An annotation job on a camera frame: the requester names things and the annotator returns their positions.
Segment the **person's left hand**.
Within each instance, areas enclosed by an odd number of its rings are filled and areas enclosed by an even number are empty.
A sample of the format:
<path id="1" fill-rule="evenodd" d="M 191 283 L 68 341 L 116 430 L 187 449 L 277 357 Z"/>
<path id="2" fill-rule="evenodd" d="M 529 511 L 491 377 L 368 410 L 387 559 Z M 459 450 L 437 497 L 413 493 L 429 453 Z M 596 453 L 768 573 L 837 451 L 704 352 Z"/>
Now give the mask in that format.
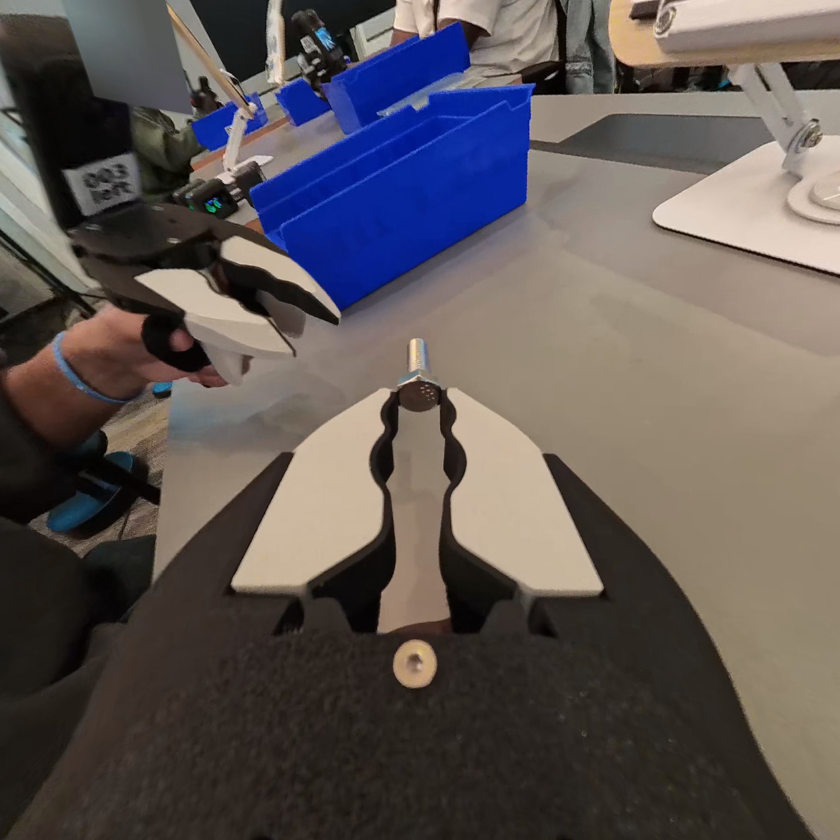
<path id="1" fill-rule="evenodd" d="M 79 377 L 101 393 L 124 398 L 145 386 L 186 379 L 207 388 L 226 381 L 214 367 L 185 373 L 154 357 L 142 341 L 145 317 L 113 306 L 66 331 L 67 361 Z"/>

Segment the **blue wristband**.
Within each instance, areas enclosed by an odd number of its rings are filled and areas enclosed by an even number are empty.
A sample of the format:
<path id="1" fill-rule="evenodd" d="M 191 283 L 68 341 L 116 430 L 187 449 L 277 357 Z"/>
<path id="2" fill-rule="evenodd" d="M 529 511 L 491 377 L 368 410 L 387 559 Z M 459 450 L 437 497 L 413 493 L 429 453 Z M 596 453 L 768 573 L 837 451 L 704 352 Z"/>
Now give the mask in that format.
<path id="1" fill-rule="evenodd" d="M 55 338 L 52 339 L 52 341 L 50 342 L 49 349 L 51 351 L 52 357 L 54 358 L 58 370 L 78 392 L 100 403 L 106 403 L 109 405 L 119 407 L 128 405 L 129 403 L 138 399 L 144 393 L 145 386 L 143 386 L 138 391 L 132 393 L 127 397 L 117 398 L 101 393 L 96 388 L 90 386 L 87 382 L 85 382 L 82 378 L 79 377 L 78 373 L 67 361 L 63 349 L 63 343 L 66 335 L 66 331 L 59 332 L 57 336 L 55 336 Z"/>

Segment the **person's left forearm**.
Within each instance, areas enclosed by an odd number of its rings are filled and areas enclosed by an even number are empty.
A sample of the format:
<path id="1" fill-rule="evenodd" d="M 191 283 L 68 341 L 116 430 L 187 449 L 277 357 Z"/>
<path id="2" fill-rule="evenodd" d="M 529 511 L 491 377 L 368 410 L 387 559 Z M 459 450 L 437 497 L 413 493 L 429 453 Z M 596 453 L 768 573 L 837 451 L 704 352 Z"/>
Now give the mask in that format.
<path id="1" fill-rule="evenodd" d="M 55 450 L 89 436 L 85 403 L 47 350 L 2 370 L 2 392 L 25 425 Z"/>

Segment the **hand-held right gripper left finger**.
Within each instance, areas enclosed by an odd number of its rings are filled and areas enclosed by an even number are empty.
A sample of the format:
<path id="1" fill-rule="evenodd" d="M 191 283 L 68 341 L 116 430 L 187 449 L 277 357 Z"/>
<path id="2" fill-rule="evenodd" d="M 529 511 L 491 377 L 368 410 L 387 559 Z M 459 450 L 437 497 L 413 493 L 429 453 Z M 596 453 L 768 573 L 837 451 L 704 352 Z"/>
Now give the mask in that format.
<path id="1" fill-rule="evenodd" d="M 387 480 L 397 393 L 380 389 L 295 449 L 231 580 L 239 595 L 332 598 L 348 616 L 378 603 L 396 567 Z"/>

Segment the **person's dark shoe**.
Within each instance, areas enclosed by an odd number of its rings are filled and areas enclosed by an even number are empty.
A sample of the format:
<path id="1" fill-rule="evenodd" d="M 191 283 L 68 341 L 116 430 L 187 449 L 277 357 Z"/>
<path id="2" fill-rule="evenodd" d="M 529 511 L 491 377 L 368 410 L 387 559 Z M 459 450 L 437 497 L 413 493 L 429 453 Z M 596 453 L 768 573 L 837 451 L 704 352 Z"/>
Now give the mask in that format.
<path id="1" fill-rule="evenodd" d="M 45 525 L 51 533 L 89 538 L 121 519 L 137 500 L 161 503 L 145 461 L 128 451 L 65 455 L 59 463 L 69 472 L 75 492 L 47 513 Z"/>

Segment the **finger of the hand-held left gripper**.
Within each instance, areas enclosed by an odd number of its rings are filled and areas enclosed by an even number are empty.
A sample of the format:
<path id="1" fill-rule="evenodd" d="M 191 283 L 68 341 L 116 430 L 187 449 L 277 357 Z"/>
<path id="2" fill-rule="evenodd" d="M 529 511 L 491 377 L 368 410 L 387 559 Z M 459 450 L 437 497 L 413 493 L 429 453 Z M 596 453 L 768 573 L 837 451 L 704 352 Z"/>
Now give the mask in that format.
<path id="1" fill-rule="evenodd" d="M 209 279 L 196 269 L 149 270 L 137 281 L 184 311 L 187 331 L 214 363 L 244 357 L 273 360 L 297 354 L 267 316 L 214 290 Z"/>
<path id="2" fill-rule="evenodd" d="M 277 328 L 304 328 L 308 318 L 341 321 L 328 293 L 283 250 L 232 237 L 219 247 L 215 272 L 228 296 Z"/>

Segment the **blue plastic bin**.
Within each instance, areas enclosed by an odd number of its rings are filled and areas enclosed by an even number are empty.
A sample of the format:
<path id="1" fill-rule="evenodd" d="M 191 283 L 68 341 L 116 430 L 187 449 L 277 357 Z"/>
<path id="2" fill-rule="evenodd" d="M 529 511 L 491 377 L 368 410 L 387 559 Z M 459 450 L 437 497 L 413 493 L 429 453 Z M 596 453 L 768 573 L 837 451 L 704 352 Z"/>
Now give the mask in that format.
<path id="1" fill-rule="evenodd" d="M 351 64 L 322 89 L 343 134 L 350 135 L 378 120 L 381 111 L 469 66 L 466 35 L 453 24 Z"/>
<path id="2" fill-rule="evenodd" d="M 255 112 L 253 118 L 246 125 L 245 136 L 262 129 L 268 124 L 266 109 L 259 94 L 252 93 L 247 96 L 247 100 L 255 106 Z M 207 151 L 222 150 L 227 145 L 237 110 L 236 105 L 230 101 L 205 117 L 194 120 L 192 130 L 196 141 Z"/>
<path id="3" fill-rule="evenodd" d="M 533 85 L 434 92 L 262 182 L 266 236 L 342 311 L 525 204 Z"/>
<path id="4" fill-rule="evenodd" d="M 321 98 L 304 77 L 298 77 L 274 91 L 277 105 L 290 125 L 299 128 L 331 112 L 329 102 Z"/>

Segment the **grey desk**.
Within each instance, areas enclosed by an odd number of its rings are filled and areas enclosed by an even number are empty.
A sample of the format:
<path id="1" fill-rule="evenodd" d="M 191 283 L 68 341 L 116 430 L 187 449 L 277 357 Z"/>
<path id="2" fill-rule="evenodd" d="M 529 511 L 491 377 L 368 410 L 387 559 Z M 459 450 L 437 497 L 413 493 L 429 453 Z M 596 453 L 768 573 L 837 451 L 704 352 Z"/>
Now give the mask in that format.
<path id="1" fill-rule="evenodd" d="M 698 174 L 530 153 L 526 205 L 239 387 L 179 383 L 155 574 L 280 452 L 405 371 L 556 454 L 713 636 L 779 781 L 838 838 L 838 283 L 672 234 Z"/>

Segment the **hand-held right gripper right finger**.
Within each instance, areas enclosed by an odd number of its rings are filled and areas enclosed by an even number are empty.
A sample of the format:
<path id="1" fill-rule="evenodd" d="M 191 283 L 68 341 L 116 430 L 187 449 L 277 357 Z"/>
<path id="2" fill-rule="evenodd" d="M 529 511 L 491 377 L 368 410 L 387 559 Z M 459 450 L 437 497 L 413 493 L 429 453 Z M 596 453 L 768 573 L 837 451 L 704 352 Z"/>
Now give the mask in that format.
<path id="1" fill-rule="evenodd" d="M 438 564 L 452 620 L 499 602 L 596 598 L 604 584 L 542 450 L 459 389 L 440 397 L 444 494 Z"/>

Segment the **silver bolt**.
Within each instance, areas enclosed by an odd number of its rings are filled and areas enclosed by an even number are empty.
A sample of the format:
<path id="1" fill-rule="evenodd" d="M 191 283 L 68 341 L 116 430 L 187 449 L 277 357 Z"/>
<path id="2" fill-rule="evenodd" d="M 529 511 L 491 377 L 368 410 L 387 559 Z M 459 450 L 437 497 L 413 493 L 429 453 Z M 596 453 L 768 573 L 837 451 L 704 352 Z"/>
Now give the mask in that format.
<path id="1" fill-rule="evenodd" d="M 400 406 L 412 413 L 425 413 L 440 403 L 443 390 L 431 370 L 426 341 L 411 339 L 406 351 L 406 373 L 396 387 Z"/>

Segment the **white document stand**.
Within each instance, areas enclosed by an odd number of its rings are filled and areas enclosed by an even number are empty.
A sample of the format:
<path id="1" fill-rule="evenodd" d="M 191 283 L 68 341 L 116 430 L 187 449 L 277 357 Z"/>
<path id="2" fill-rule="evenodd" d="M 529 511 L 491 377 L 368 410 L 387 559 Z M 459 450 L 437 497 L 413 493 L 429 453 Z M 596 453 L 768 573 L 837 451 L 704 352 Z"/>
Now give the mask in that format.
<path id="1" fill-rule="evenodd" d="M 266 16 L 266 75 L 276 88 L 281 88 L 287 80 L 285 70 L 287 60 L 286 23 L 283 7 L 283 1 L 270 1 Z M 237 108 L 223 156 L 222 180 L 226 184 L 232 185 L 236 175 L 245 167 L 244 163 L 239 162 L 238 157 L 248 124 L 255 117 L 257 108 L 241 91 L 238 82 L 233 81 L 234 77 L 230 73 L 224 70 L 223 76 L 231 88 L 228 95 Z"/>
<path id="2" fill-rule="evenodd" d="M 838 34 L 834 1 L 660 3 L 657 46 L 721 52 L 772 141 L 660 204 L 657 226 L 838 276 L 838 135 L 805 109 L 782 67 L 818 44 L 836 57 Z"/>

